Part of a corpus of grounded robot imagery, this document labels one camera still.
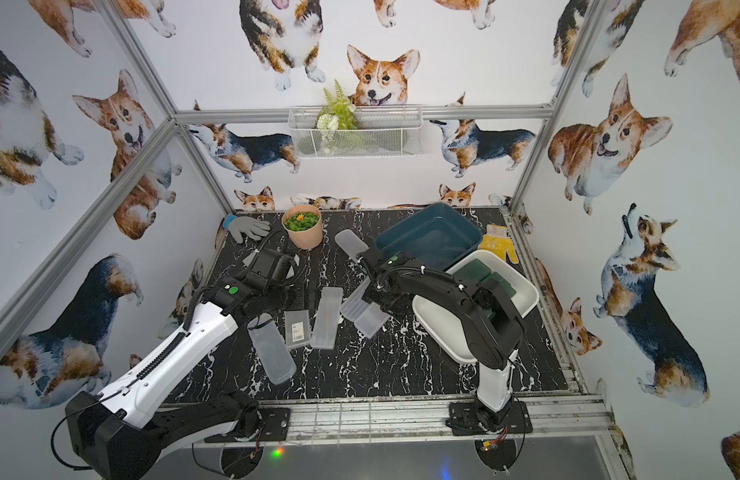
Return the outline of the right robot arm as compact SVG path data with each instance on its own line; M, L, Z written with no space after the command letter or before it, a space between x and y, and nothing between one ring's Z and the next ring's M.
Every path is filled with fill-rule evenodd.
M524 337L522 315L499 282L460 281L420 260L398 253L384 258L376 248L357 255L369 286L363 300L394 314L415 297L432 302L455 319L458 335L480 367L477 401L498 413L513 396L513 359Z

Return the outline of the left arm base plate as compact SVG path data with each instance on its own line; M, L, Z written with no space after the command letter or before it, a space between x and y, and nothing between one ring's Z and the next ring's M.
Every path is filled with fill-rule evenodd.
M264 407L258 410L258 423L250 430L237 425L230 433L214 435L205 443L283 442L287 439L292 410L282 407Z

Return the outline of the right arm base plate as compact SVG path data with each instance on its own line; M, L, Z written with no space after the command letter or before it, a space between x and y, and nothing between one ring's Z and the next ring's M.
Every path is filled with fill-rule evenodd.
M502 410L493 412L479 401L450 403L445 425L455 436L489 436L529 434L533 426L527 405L519 400L510 400Z

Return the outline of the clear case with red pen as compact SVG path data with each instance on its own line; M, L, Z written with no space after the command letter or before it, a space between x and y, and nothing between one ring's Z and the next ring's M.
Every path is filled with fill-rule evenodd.
M390 318L379 305L372 303L354 321L354 325L364 337L372 339Z

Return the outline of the dark green case with pens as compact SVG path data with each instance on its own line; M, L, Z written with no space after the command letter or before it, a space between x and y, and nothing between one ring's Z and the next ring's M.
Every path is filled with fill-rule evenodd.
M492 270L484 262L475 259L464 264L453 273L453 277L460 282L479 283L492 275Z

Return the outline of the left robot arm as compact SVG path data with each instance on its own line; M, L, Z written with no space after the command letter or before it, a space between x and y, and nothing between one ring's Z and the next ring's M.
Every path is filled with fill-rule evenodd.
M103 479L140 479L159 459L207 437L259 441L266 428L252 397L229 391L164 411L167 396L213 349L263 314L295 298L295 278L264 279L244 271L199 288L184 322L155 350L97 394L76 394L61 424L79 471Z

